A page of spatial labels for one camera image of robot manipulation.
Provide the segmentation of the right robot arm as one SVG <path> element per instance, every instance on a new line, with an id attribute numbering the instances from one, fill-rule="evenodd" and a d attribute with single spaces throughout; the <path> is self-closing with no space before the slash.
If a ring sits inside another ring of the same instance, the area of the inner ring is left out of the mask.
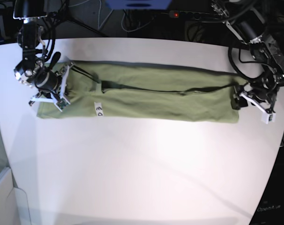
<path id="1" fill-rule="evenodd" d="M 55 33 L 51 33 L 52 46 L 47 49 L 42 39 L 44 26 L 38 24 L 39 19 L 48 16 L 43 0 L 17 0 L 13 18 L 22 21 L 22 27 L 17 35 L 17 43 L 22 49 L 22 60 L 14 68 L 16 80 L 38 92 L 31 97 L 29 105 L 35 102 L 52 103 L 59 111 L 71 104 L 67 97 L 67 78 L 75 65 L 69 61 L 54 71 L 61 54 L 54 52 Z"/>

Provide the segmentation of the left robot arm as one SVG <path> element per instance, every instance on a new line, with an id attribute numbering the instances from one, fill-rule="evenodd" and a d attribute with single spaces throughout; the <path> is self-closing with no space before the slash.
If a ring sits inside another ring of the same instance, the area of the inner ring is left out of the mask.
<path id="1" fill-rule="evenodd" d="M 220 16 L 217 22 L 225 24 L 241 44 L 248 46 L 253 60 L 252 64 L 262 66 L 263 72 L 256 78 L 251 78 L 236 66 L 232 50 L 228 48 L 230 65 L 246 84 L 234 85 L 233 109 L 240 110 L 248 104 L 256 106 L 262 112 L 262 121 L 266 124 L 274 122 L 274 110 L 277 93 L 284 87 L 284 55 L 277 41 L 269 33 L 263 16 L 254 8 L 255 1 L 244 3 L 241 11 L 230 15 L 222 0 L 211 3 L 213 10 Z"/>

